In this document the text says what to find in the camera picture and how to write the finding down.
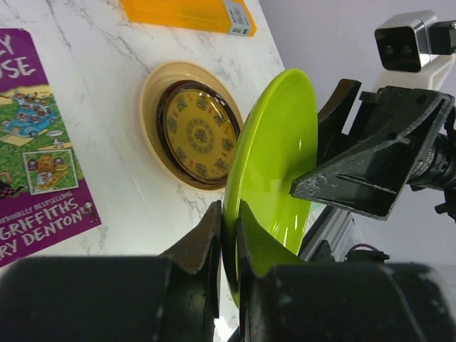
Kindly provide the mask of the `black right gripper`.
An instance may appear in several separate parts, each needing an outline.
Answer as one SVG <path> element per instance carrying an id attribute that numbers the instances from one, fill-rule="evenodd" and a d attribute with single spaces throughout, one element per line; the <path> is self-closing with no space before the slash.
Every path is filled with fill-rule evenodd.
<path id="1" fill-rule="evenodd" d="M 360 87 L 341 79 L 318 112 L 317 167 L 292 182 L 291 196 L 385 220 L 406 186 L 432 189 L 444 194 L 435 211 L 454 218 L 455 99 L 388 86 L 363 102 L 349 147 L 342 129 Z"/>

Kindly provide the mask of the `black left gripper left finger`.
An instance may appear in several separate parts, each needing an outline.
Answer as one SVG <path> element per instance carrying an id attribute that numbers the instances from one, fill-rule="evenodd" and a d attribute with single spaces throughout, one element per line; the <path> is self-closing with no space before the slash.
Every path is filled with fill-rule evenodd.
<path id="1" fill-rule="evenodd" d="M 219 318 L 222 203 L 161 253 L 172 263 L 160 318 L 159 341 L 212 341 Z"/>

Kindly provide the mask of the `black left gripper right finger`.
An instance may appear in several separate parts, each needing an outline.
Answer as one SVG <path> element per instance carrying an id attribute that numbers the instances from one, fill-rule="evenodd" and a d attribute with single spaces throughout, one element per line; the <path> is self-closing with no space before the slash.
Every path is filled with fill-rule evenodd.
<path id="1" fill-rule="evenodd" d="M 306 262 L 290 252 L 257 221 L 248 203 L 240 202 L 236 222 L 240 333 L 245 341 L 278 341 L 281 334 L 276 266 Z"/>

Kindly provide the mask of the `green plate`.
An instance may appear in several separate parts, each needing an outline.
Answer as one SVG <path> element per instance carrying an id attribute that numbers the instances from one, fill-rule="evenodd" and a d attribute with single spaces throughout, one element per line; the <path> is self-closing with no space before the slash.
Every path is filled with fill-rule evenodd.
<path id="1" fill-rule="evenodd" d="M 290 68 L 277 75 L 250 110 L 237 141 L 222 205 L 222 257 L 235 304 L 236 222 L 245 201 L 260 227 L 298 254 L 311 203 L 290 194 L 291 183 L 316 166 L 318 116 L 309 77 Z"/>

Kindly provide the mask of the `yellow patterned dark-rimmed plate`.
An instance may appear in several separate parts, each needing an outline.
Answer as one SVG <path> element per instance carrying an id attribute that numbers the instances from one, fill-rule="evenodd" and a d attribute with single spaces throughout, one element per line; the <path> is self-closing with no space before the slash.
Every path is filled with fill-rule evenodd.
<path id="1" fill-rule="evenodd" d="M 241 125 L 217 91 L 191 80 L 170 84 L 159 97 L 155 124 L 181 175 L 211 190 L 226 185 Z"/>

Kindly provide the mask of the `cream plate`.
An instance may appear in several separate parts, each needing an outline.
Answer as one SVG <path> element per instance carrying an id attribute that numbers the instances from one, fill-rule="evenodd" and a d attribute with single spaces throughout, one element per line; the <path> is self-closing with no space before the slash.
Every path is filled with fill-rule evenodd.
<path id="1" fill-rule="evenodd" d="M 171 61 L 158 66 L 147 77 L 142 87 L 139 113 L 143 140 L 149 153 L 166 175 L 188 187 L 203 191 L 216 191 L 205 186 L 197 185 L 196 182 L 190 181 L 185 176 L 181 175 L 180 172 L 177 171 L 177 168 L 170 162 L 170 158 L 165 155 L 164 147 L 157 136 L 155 119 L 159 97 L 170 84 L 183 80 L 197 81 L 217 91 L 228 102 L 230 107 L 232 107 L 240 122 L 242 130 L 243 121 L 238 106 L 232 97 L 232 94 L 215 75 L 194 63 Z"/>

